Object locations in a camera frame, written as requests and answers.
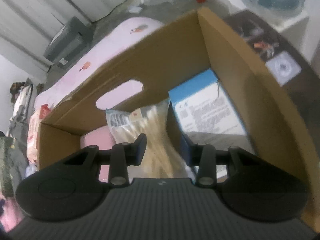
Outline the pink plush item in box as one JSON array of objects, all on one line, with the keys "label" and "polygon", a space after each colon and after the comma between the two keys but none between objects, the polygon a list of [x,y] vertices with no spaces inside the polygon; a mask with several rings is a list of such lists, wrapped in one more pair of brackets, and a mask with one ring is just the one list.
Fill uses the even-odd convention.
[{"label": "pink plush item in box", "polygon": [[[109,150],[116,142],[110,132],[109,127],[102,126],[95,129],[80,138],[80,148],[85,148],[89,145],[97,145],[99,150]],[[108,182],[109,165],[101,165],[99,180]]]}]

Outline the clear plastic snack bag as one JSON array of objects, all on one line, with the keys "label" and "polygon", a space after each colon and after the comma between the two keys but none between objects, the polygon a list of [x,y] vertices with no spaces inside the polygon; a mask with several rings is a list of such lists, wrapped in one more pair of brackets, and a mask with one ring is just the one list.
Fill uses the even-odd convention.
[{"label": "clear plastic snack bag", "polygon": [[147,138],[139,166],[128,168],[129,178],[191,178],[191,170],[174,149],[167,134],[169,99],[133,112],[106,110],[109,130],[116,143],[133,143],[144,133]]}]

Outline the blue white paper box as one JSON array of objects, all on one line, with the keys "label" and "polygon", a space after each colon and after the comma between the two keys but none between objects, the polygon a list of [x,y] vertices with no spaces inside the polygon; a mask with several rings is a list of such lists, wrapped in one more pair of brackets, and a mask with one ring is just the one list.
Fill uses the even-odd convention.
[{"label": "blue white paper box", "polygon": [[181,131],[192,142],[254,152],[242,120],[212,70],[171,89],[169,98]]}]

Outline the brown cardboard box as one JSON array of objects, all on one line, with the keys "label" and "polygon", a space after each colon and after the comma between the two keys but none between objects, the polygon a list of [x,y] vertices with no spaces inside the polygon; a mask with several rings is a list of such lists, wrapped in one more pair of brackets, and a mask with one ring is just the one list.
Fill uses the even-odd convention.
[{"label": "brown cardboard box", "polygon": [[272,69],[208,8],[167,25],[125,21],[49,90],[57,102],[40,126],[39,167],[77,151],[82,135],[106,125],[107,108],[129,112],[166,98],[176,108],[214,83],[228,94],[256,152],[310,186],[302,219],[319,230],[319,147],[306,123],[319,79],[294,48],[285,50],[299,71]]}]

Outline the pink wet wipes pack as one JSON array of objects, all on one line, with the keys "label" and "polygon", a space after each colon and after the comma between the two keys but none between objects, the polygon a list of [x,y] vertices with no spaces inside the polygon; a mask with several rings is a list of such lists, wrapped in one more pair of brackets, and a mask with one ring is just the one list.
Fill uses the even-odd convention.
[{"label": "pink wet wipes pack", "polygon": [[45,104],[36,110],[30,118],[27,136],[27,158],[31,164],[37,163],[40,123],[50,112],[48,104]]}]

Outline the pink bed sheet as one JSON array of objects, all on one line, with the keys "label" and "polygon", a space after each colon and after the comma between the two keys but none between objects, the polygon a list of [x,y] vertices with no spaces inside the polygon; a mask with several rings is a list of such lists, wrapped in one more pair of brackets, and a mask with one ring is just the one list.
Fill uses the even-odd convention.
[{"label": "pink bed sheet", "polygon": [[48,104],[52,110],[105,62],[150,35],[162,25],[162,22],[148,17],[132,17],[121,22],[79,59],[52,87],[36,97],[34,112],[45,104]]}]

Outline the white square device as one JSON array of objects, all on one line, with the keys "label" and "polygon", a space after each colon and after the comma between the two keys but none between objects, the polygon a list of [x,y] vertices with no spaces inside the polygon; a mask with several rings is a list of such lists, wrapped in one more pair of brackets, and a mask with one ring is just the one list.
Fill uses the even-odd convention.
[{"label": "white square device", "polygon": [[266,67],[280,86],[288,83],[302,71],[301,66],[287,51],[283,51],[268,60]]}]

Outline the dark grey storage bin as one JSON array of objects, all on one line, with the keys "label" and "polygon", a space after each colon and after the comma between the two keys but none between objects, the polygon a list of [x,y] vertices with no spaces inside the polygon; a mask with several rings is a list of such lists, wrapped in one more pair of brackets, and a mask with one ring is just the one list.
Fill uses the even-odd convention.
[{"label": "dark grey storage bin", "polygon": [[44,58],[60,68],[67,65],[93,40],[93,28],[72,17],[54,36]]}]

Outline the dark brown side table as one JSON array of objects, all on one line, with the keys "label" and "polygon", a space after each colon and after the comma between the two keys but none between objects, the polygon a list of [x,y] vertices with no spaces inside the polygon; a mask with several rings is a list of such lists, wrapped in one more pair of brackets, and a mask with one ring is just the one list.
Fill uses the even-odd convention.
[{"label": "dark brown side table", "polygon": [[319,77],[310,64],[286,38],[254,13],[241,11],[224,21],[265,62],[295,103],[314,142],[319,143]]}]

